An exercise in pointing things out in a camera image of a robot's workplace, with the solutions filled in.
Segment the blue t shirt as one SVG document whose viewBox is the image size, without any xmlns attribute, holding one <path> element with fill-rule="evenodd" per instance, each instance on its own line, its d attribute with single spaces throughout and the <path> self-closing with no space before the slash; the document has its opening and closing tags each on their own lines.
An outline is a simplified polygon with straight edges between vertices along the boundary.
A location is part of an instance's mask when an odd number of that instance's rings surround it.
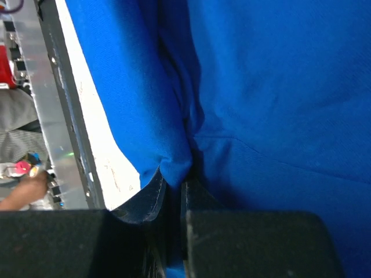
<svg viewBox="0 0 371 278">
<path fill-rule="evenodd" d="M 370 276 L 369 1 L 68 1 L 140 175 L 195 170 L 225 205 L 319 215 Z"/>
</svg>

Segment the person hand in background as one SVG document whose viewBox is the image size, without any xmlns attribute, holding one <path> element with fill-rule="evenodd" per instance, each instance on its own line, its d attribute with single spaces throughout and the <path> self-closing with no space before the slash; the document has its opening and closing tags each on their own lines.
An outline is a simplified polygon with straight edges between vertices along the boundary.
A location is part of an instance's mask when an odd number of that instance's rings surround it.
<svg viewBox="0 0 371 278">
<path fill-rule="evenodd" d="M 48 173 L 39 172 L 20 181 L 11 193 L 1 201 L 1 211 L 19 211 L 37 200 L 43 199 L 48 191 Z"/>
</svg>

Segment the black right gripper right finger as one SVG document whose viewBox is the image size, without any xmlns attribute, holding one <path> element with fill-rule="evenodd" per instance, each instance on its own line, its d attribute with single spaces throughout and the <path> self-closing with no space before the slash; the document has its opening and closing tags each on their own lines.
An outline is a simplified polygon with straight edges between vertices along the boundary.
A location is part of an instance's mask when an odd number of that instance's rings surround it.
<svg viewBox="0 0 371 278">
<path fill-rule="evenodd" d="M 229 210 L 193 179 L 181 186 L 181 228 L 187 277 L 344 277 L 315 214 Z"/>
</svg>

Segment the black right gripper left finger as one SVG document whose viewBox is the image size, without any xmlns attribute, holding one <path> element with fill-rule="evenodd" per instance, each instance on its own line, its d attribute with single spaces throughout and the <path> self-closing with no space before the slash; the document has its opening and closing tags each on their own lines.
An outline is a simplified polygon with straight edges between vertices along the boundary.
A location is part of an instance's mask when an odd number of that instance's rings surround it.
<svg viewBox="0 0 371 278">
<path fill-rule="evenodd" d="M 2 277 L 165 277 L 167 183 L 157 171 L 113 211 L 1 213 Z"/>
</svg>

